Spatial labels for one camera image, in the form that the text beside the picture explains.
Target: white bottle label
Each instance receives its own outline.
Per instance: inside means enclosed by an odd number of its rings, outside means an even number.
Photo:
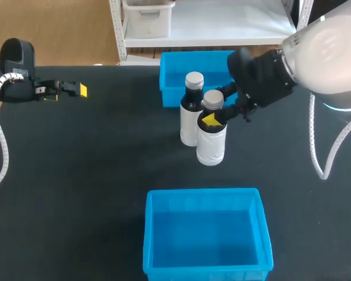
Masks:
[[[180,139],[187,146],[197,145],[197,119],[201,112],[188,111],[180,105]]]
[[[198,128],[197,159],[201,164],[214,166],[222,162],[227,126],[218,133],[207,133]]]

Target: white cable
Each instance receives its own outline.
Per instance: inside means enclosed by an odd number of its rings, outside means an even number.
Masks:
[[[329,152],[328,158],[326,160],[325,170],[322,171],[316,155],[315,147],[315,96],[311,94],[309,99],[309,144],[311,146],[311,158],[313,166],[316,169],[318,176],[322,180],[326,180],[329,177],[330,171],[333,166],[334,158],[337,154],[339,147],[342,142],[346,139],[347,135],[351,132],[351,121],[344,127],[344,129],[339,133],[338,137],[333,143],[333,146]]]
[[[0,90],[2,85],[7,81],[7,80],[23,80],[23,75],[18,74],[18,73],[6,73],[0,78]],[[2,154],[4,156],[4,162],[2,165],[2,169],[0,172],[0,182],[4,179],[7,169],[9,167],[9,150],[7,147],[7,142],[5,139],[4,132],[2,131],[1,124],[0,124],[0,143],[1,143],[1,148],[2,148]]]

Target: yellow tag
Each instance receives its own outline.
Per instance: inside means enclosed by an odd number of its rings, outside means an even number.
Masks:
[[[84,98],[87,97],[87,87],[80,83],[80,95]]]
[[[56,99],[53,100],[51,98],[44,98],[44,101],[57,101],[58,100],[58,95],[56,95]]]
[[[222,126],[222,124],[214,117],[214,112],[208,116],[205,116],[202,121],[208,126]]]

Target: bottle cap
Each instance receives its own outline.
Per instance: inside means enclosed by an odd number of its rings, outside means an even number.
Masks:
[[[224,103],[223,94],[219,90],[210,90],[205,93],[203,105],[210,110],[217,110],[222,108]]]
[[[186,76],[186,87],[191,90],[199,90],[204,86],[204,76],[199,72],[190,72]]]

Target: plastic container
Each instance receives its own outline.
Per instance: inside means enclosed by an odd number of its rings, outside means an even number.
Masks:
[[[227,56],[233,51],[167,52],[161,55],[159,88],[163,107],[179,107],[184,95],[186,75],[198,71],[204,75],[204,92],[232,81]],[[228,97],[225,105],[234,104],[237,94]]]
[[[174,6],[175,2],[168,0],[123,0],[131,35],[134,38],[169,37]]]
[[[143,270],[149,281],[257,281],[272,268],[257,189],[148,193]]]

